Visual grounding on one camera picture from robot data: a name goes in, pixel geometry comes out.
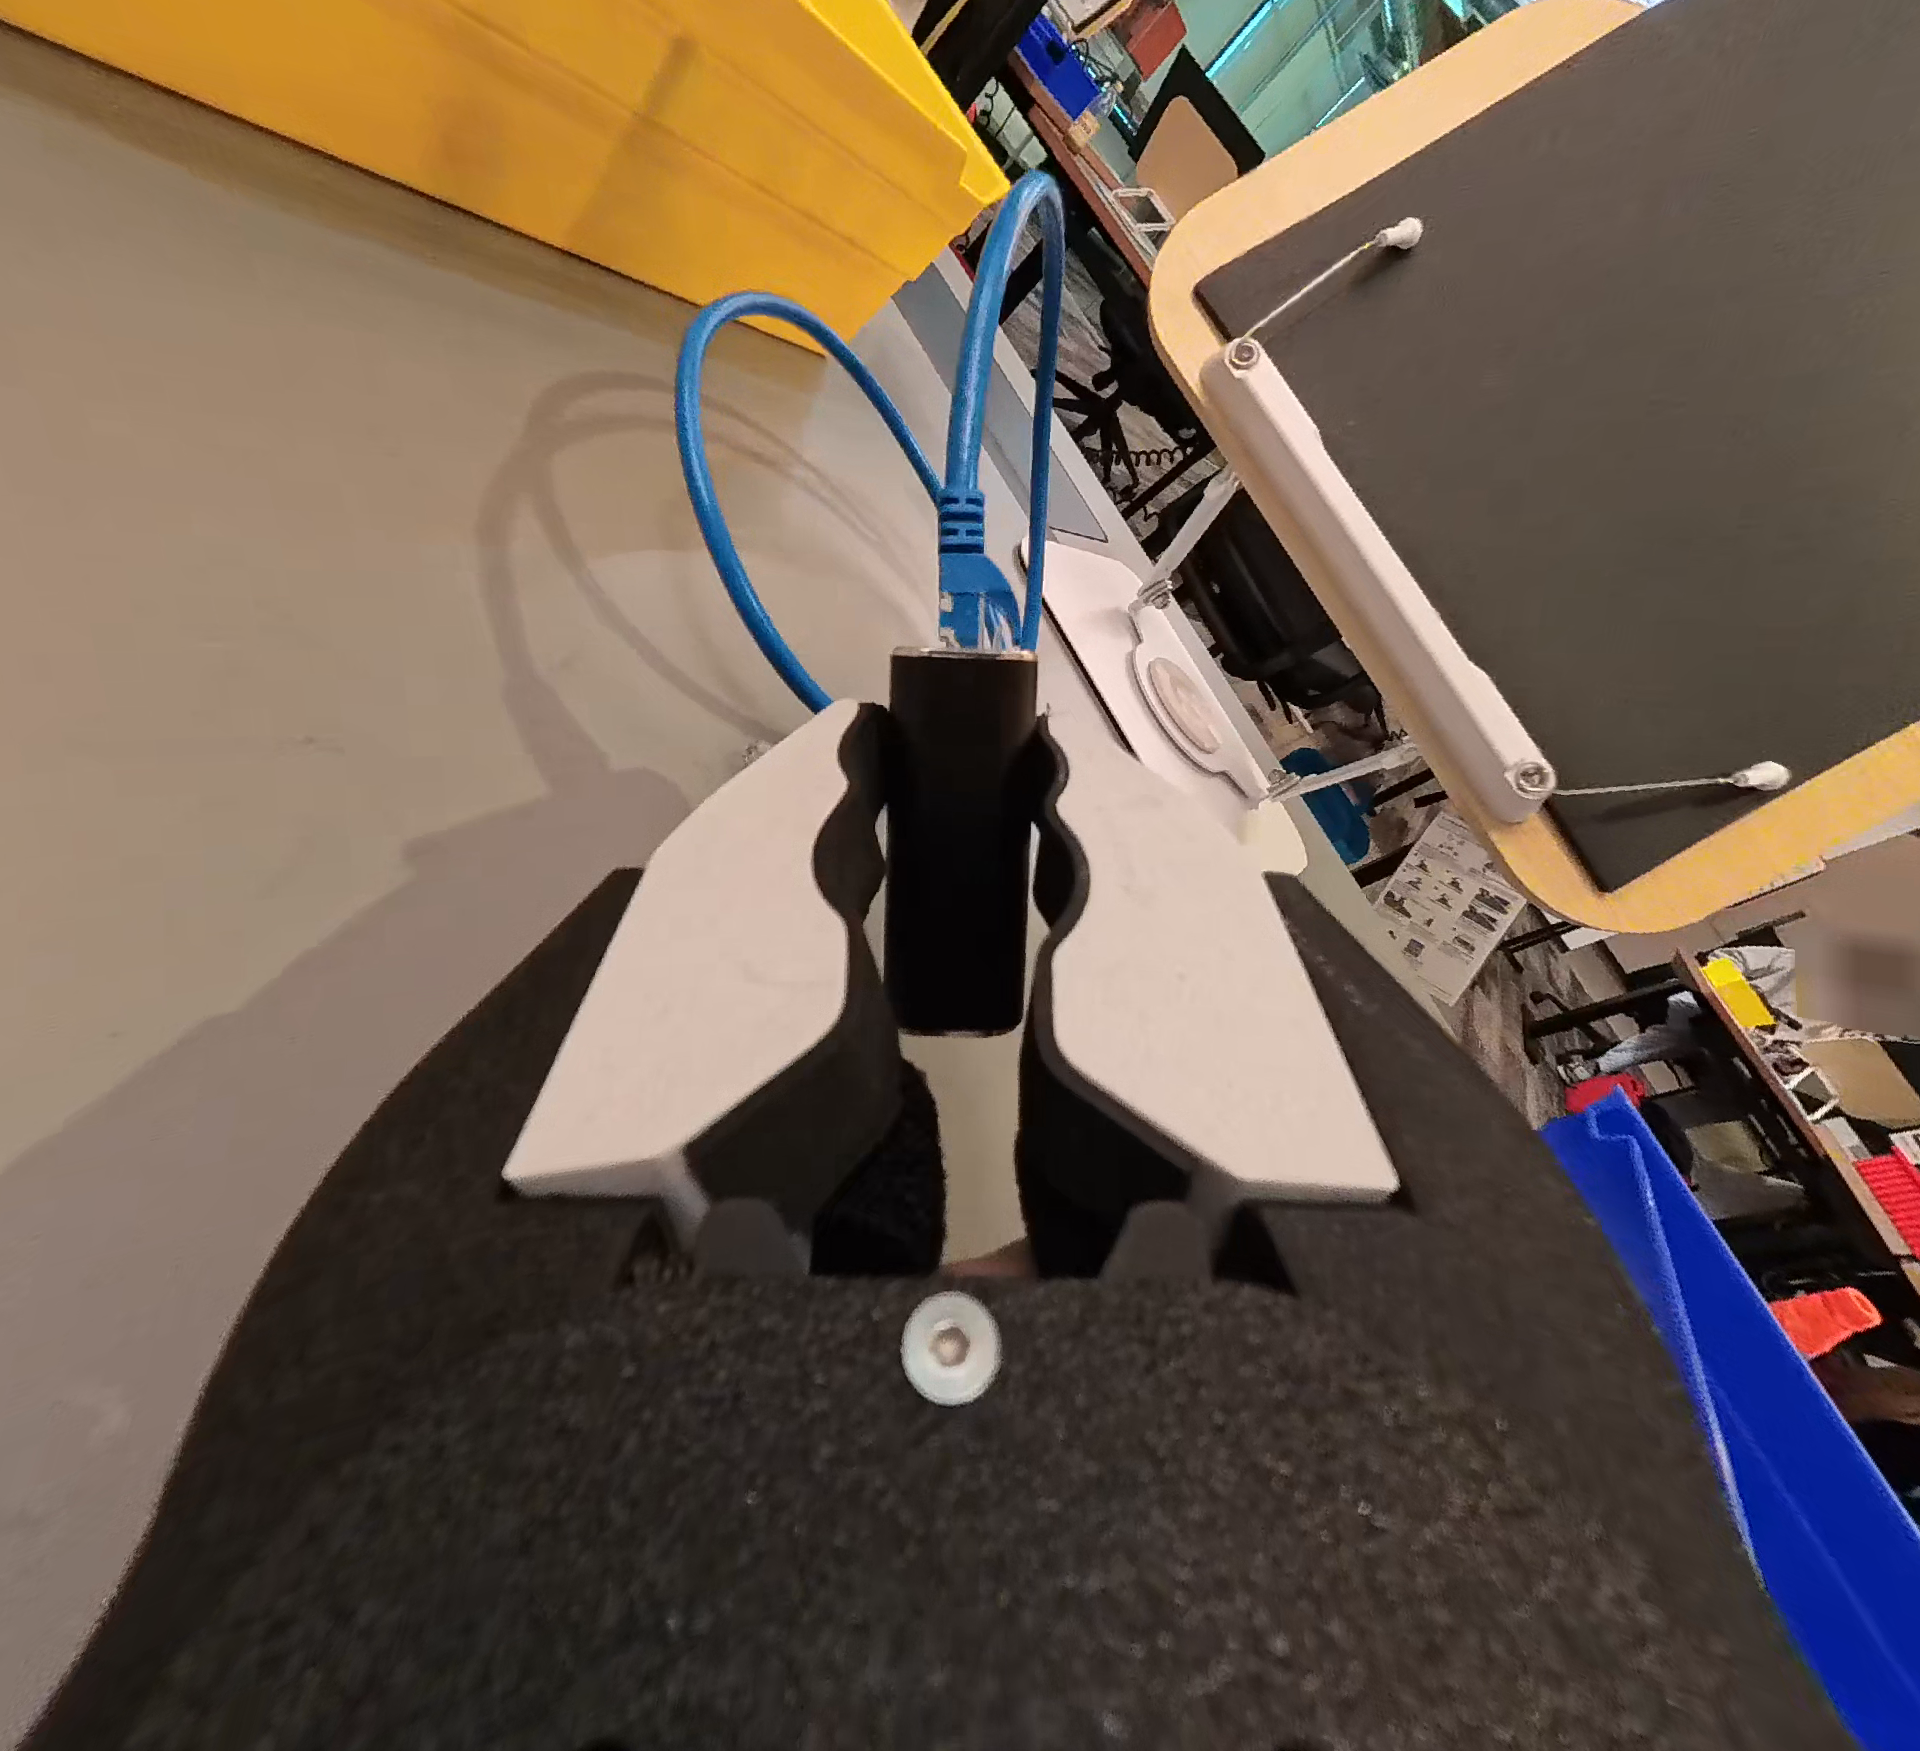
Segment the yellow plastic bin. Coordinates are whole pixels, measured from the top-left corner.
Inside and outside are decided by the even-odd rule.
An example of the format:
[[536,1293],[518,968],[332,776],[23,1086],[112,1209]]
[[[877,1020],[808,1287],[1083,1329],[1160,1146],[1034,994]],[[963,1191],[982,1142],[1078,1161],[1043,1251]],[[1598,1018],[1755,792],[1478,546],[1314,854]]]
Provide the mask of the yellow plastic bin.
[[853,338],[1008,182],[889,0],[3,0],[4,22],[691,306]]

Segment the black panel with wooden rim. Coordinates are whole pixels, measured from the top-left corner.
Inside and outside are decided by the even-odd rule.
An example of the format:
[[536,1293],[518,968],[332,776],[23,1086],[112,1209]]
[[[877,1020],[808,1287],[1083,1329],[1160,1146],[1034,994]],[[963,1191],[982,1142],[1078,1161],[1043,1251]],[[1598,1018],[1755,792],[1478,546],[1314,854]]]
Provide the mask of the black panel with wooden rim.
[[1524,6],[1186,214],[1151,320],[1234,472],[1267,350],[1546,754],[1504,828],[1425,758],[1532,900],[1679,930],[1916,806],[1916,0]]

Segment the white stand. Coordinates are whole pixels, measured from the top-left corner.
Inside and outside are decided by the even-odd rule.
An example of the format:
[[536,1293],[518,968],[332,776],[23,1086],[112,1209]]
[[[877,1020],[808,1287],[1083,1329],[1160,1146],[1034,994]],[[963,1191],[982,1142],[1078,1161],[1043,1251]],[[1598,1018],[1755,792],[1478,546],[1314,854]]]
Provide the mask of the white stand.
[[1414,764],[1414,744],[1318,770],[1260,762],[1176,632],[1168,590],[1149,600],[1142,576],[1081,540],[1053,540],[1043,564],[1048,622],[1144,768],[1212,810],[1273,870],[1304,870],[1311,832],[1349,868],[1373,856],[1364,780]]

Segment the white panel bracket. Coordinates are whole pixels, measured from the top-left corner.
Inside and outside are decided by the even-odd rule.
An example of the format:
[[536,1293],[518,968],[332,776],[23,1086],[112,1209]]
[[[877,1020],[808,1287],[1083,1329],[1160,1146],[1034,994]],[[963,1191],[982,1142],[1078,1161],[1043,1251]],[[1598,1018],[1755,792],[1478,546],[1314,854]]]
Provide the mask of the white panel bracket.
[[1234,340],[1202,384],[1243,486],[1428,762],[1487,822],[1535,818],[1559,782],[1546,754],[1337,468],[1269,352]]

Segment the black ethernet port adapter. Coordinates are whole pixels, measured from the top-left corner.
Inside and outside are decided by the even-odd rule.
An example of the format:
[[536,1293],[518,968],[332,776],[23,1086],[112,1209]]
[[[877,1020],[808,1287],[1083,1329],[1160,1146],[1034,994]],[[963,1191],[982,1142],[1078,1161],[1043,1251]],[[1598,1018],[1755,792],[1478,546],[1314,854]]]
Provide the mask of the black ethernet port adapter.
[[996,1038],[1023,1020],[1039,686],[1030,654],[891,656],[882,976],[908,1036]]

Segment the blue plastic bin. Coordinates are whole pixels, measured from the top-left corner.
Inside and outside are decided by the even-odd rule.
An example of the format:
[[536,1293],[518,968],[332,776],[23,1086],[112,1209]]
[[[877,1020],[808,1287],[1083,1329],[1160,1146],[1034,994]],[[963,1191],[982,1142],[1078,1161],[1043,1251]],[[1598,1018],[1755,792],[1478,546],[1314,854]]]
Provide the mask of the blue plastic bin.
[[1621,1259],[1691,1397],[1755,1567],[1843,1723],[1919,1745],[1919,1531],[1808,1359],[1612,1092],[1542,1140]]

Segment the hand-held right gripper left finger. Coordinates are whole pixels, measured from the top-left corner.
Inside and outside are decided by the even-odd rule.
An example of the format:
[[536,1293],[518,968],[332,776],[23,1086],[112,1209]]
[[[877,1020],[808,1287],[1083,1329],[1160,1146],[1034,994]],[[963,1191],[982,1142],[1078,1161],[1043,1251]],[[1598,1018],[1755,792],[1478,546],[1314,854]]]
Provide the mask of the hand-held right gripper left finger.
[[652,854],[501,1169],[526,1199],[656,1203],[693,1245],[724,1203],[798,1251],[900,1120],[868,916],[886,714],[842,702]]

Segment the printed paper leaflet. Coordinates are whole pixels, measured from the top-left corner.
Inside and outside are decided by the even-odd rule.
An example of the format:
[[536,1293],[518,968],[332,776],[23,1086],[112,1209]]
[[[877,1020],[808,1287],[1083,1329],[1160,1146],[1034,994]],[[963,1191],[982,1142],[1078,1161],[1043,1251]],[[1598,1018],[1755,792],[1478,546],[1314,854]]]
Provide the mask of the printed paper leaflet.
[[1527,906],[1477,830],[1451,808],[1412,840],[1375,900],[1405,970],[1446,1008],[1463,1002]]

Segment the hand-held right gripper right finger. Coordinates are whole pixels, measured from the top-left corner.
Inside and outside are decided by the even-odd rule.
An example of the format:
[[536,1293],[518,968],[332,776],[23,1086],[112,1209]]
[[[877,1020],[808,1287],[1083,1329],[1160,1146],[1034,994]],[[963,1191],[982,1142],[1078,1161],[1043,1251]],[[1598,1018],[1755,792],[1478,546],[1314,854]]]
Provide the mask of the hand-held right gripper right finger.
[[1248,1207],[1402,1189],[1260,868],[1114,746],[1034,732],[1043,938],[1020,1026],[1018,1187],[1039,1267],[1105,1267],[1147,1205],[1210,1257]]

